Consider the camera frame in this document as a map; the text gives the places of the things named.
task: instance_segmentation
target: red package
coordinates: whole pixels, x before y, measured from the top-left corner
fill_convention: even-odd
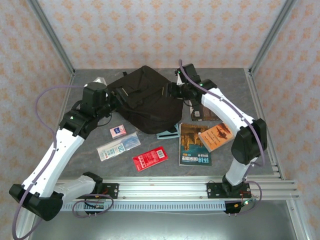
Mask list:
[[[133,163],[138,172],[168,160],[168,155],[163,146],[147,151],[133,158]]]

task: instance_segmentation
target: orange book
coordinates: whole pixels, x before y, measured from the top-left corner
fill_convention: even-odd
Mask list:
[[[231,129],[225,124],[220,123],[199,134],[199,138],[209,152],[221,147],[235,138]]]

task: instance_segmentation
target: black backpack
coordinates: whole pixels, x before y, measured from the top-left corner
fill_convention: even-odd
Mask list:
[[[145,65],[107,88],[120,89],[123,93],[125,103],[117,112],[142,132],[158,134],[172,129],[182,118],[183,101],[163,96],[167,83],[170,83],[168,79]]]

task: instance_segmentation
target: wall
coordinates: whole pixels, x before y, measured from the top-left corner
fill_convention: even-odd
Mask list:
[[[40,0],[76,69],[248,68],[285,0]]]
[[[300,0],[254,80],[288,179],[320,236],[320,2]]]
[[[35,118],[35,99],[67,84],[70,75],[26,0],[0,2],[0,35],[0,236],[7,240],[18,205],[9,189],[28,177],[52,141]],[[40,100],[39,114],[50,126],[57,124],[64,94],[54,90]]]

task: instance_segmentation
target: clear plastic package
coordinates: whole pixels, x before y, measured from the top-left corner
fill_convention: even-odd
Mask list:
[[[127,136],[113,140],[105,145],[97,147],[97,151],[101,161],[111,159],[119,154],[139,146],[141,143],[134,132]]]

